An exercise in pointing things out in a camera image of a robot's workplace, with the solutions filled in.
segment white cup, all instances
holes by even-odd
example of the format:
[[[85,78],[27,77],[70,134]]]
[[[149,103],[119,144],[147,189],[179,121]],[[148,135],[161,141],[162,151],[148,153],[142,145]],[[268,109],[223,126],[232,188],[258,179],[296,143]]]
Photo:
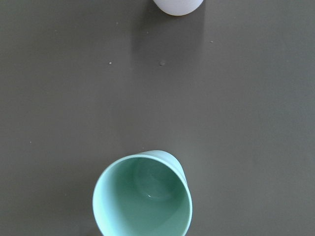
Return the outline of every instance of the white cup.
[[[165,13],[182,16],[196,10],[203,0],[153,0]]]

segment cup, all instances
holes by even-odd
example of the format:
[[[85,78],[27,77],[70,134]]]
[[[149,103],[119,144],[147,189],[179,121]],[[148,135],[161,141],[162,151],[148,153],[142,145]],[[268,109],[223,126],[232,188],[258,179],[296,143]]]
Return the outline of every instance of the cup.
[[[96,183],[93,212],[104,236],[184,236],[192,201],[181,164],[161,150],[115,161]]]
[[[165,13],[182,16],[196,10],[203,0],[153,0]]]

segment mint green plastic cup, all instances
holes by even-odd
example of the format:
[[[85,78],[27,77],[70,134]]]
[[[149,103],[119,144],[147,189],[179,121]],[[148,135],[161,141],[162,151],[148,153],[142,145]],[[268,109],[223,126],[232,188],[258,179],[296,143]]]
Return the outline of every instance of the mint green plastic cup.
[[[115,161],[96,183],[93,212],[104,236],[184,236],[192,201],[181,164],[160,150]]]

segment dark gray table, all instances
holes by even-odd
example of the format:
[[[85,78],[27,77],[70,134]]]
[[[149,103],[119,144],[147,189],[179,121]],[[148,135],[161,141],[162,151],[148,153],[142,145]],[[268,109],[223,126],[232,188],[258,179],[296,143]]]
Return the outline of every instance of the dark gray table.
[[[315,235],[315,2],[0,1],[0,234],[96,236],[114,160],[182,163],[188,236]]]

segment speck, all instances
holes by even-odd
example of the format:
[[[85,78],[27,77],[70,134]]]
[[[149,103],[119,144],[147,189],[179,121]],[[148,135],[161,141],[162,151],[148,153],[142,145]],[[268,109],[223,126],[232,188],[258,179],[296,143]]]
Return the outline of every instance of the speck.
[[[165,62],[164,60],[161,60],[161,61],[159,62],[159,65],[160,65],[160,66],[164,66],[164,65],[166,65],[166,62]]]

